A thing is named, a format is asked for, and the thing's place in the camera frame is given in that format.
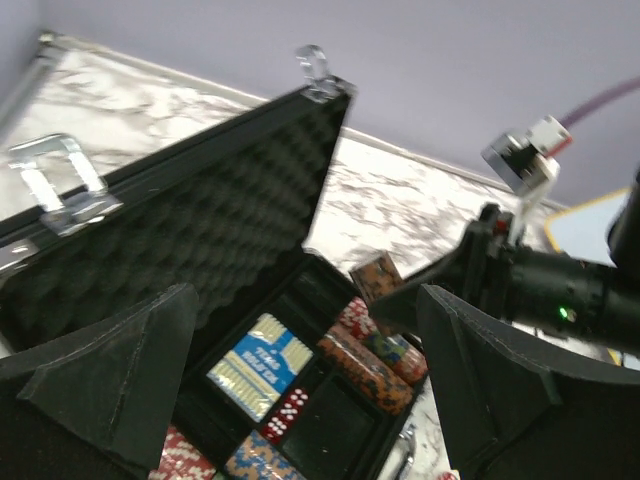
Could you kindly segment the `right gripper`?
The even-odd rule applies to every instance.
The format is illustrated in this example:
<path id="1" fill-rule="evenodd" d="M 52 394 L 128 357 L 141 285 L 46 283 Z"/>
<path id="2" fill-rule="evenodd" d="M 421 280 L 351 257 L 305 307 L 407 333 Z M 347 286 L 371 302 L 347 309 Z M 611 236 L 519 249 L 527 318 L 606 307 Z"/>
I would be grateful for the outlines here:
<path id="1" fill-rule="evenodd" d="M 418 330 L 423 291 L 442 290 L 463 300 L 479 295 L 478 307 L 505 320 L 596 319 L 604 310 L 605 269 L 564 252 L 508 244 L 512 218 L 496 204 L 481 210 L 478 221 L 489 229 L 481 281 L 480 238 L 465 234 L 451 252 L 374 300 L 370 317 L 390 330 Z"/>

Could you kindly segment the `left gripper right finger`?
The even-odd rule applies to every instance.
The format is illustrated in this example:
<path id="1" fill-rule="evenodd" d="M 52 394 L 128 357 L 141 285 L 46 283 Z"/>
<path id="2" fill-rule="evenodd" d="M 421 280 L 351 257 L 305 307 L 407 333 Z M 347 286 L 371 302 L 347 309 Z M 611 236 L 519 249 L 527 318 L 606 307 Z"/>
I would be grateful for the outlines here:
<path id="1" fill-rule="evenodd" d="M 440 290 L 418 306 L 451 467 L 463 479 L 636 479 L 639 373 Z"/>

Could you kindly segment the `white dry-erase board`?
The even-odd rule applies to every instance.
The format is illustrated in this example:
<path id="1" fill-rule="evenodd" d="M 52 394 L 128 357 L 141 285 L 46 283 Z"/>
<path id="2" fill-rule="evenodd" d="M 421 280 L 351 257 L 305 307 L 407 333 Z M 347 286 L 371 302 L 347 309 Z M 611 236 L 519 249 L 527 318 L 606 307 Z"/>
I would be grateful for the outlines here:
<path id="1" fill-rule="evenodd" d="M 612 266 L 607 235 L 628 196 L 629 188 L 621 188 L 550 215 L 544 223 L 548 243 L 573 258 Z"/>

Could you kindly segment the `blue tan chip row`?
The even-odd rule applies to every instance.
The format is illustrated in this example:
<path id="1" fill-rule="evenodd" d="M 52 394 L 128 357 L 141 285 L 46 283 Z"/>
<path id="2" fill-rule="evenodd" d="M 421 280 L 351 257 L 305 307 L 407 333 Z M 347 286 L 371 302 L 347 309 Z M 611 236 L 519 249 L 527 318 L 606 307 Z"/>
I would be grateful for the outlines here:
<path id="1" fill-rule="evenodd" d="M 305 480 L 305 477 L 267 439 L 252 431 L 224 467 L 233 479 Z"/>

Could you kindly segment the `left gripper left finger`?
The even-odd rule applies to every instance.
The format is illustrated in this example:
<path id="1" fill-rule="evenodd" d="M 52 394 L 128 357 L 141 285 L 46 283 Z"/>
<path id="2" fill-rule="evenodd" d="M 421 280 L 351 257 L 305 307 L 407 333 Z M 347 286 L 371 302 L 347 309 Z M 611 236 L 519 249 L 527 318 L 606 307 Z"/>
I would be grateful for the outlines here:
<path id="1" fill-rule="evenodd" d="M 145 479 L 159 465 L 198 295 L 170 287 L 1 361 L 4 479 Z"/>

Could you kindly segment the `brown poker chip stack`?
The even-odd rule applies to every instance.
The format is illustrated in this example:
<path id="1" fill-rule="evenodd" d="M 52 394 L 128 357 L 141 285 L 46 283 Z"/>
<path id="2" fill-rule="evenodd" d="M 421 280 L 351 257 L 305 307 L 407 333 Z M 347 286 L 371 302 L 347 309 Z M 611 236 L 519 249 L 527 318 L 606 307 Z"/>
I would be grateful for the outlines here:
<path id="1" fill-rule="evenodd" d="M 377 251 L 349 270 L 351 280 L 367 305 L 399 288 L 402 279 L 387 251 Z"/>

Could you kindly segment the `orange black chip row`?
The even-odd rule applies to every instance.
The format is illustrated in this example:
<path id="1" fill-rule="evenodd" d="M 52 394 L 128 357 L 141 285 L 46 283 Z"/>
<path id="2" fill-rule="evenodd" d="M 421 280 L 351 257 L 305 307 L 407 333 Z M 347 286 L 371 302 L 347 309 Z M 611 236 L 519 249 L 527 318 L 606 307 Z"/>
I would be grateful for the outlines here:
<path id="1" fill-rule="evenodd" d="M 397 416 L 411 403 L 413 389 L 341 325 L 333 325 L 317 347 L 381 410 Z"/>

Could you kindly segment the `red dice in case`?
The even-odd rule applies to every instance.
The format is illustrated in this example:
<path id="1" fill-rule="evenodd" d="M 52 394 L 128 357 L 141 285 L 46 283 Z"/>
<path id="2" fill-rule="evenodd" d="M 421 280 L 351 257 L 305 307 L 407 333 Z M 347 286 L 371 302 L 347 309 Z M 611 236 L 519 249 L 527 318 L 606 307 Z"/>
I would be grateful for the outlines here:
<path id="1" fill-rule="evenodd" d="M 267 420 L 261 435 L 271 443 L 277 444 L 291 429 L 308 401 L 309 394 L 304 388 L 292 389 Z"/>

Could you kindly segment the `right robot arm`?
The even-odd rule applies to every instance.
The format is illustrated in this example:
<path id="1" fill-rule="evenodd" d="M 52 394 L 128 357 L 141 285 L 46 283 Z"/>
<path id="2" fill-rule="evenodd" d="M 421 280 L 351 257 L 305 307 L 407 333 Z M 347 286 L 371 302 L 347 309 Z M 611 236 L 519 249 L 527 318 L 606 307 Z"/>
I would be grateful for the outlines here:
<path id="1" fill-rule="evenodd" d="M 455 249 L 372 301 L 371 318 L 417 333 L 418 289 L 436 285 L 499 320 L 638 353 L 639 187 L 610 227 L 610 266 L 510 246 L 513 221 L 498 205 L 485 205 Z"/>

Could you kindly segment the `black foam-lined poker case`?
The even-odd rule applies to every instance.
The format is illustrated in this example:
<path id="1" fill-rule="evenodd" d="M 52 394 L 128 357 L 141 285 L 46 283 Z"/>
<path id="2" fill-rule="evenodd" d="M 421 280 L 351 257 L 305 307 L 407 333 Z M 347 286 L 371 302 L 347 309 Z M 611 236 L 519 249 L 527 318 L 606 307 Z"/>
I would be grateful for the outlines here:
<path id="1" fill-rule="evenodd" d="M 269 442 L 305 479 L 374 479 L 393 449 L 405 478 L 418 389 L 390 415 L 317 347 L 355 295 L 303 248 L 355 90 L 319 47 L 297 58 L 301 88 L 106 175 L 66 133 L 12 146 L 36 204 L 1 224 L 1 331 L 13 355 L 189 284 L 199 306 L 169 426 L 216 468 L 212 479 L 233 479 L 226 462 L 294 388 L 309 401 Z M 206 374 L 265 312 L 313 357 L 256 423 Z"/>

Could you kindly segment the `green grey chip row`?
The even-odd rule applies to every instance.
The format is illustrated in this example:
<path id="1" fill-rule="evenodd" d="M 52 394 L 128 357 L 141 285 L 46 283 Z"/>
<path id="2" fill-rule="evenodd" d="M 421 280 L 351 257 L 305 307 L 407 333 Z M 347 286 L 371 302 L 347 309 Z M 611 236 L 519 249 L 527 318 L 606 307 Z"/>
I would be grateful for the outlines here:
<path id="1" fill-rule="evenodd" d="M 211 480 L 216 468 L 185 436 L 170 425 L 165 437 L 159 466 L 149 480 Z"/>

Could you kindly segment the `blue playing card deck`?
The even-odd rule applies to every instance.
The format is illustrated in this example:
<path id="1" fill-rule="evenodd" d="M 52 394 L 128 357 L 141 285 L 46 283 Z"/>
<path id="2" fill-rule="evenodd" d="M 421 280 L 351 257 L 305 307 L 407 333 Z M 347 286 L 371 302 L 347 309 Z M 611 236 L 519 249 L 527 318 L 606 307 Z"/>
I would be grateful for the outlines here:
<path id="1" fill-rule="evenodd" d="M 265 312 L 206 377 L 259 423 L 312 357 L 304 342 Z"/>

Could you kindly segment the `red green chip row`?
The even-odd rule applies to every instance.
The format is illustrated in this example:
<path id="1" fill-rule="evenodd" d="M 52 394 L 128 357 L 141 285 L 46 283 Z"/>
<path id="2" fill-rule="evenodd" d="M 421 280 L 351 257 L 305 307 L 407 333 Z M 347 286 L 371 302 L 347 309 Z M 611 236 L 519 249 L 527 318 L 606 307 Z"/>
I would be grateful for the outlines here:
<path id="1" fill-rule="evenodd" d="M 337 317 L 337 323 L 376 355 L 409 385 L 427 373 L 424 355 L 402 335 L 385 336 L 369 317 L 365 302 L 354 297 Z"/>

